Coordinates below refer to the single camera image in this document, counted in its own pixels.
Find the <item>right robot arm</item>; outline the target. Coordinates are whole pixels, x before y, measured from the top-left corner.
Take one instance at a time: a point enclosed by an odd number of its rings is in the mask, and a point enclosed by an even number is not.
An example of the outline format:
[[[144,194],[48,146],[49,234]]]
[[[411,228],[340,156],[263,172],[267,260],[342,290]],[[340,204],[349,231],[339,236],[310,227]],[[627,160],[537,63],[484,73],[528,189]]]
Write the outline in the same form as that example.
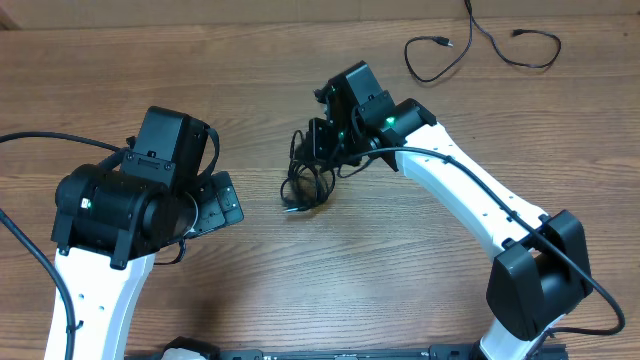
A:
[[[476,238],[492,269],[489,331],[468,359],[563,359],[543,343],[593,291],[585,232],[569,211],[551,216],[494,179],[417,100],[394,102],[361,61],[315,90],[324,118],[309,122],[297,156],[334,169],[383,159],[433,194]]]

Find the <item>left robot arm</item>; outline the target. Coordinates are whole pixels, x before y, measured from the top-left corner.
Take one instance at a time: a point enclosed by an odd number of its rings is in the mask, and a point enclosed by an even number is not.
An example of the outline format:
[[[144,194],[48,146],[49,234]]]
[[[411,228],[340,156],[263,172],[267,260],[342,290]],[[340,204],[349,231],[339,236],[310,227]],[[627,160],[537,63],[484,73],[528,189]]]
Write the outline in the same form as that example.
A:
[[[152,106],[132,145],[66,176],[55,194],[55,268],[73,306],[55,300],[48,359],[122,359],[136,303],[157,252],[239,223],[226,172],[200,166],[216,130]]]

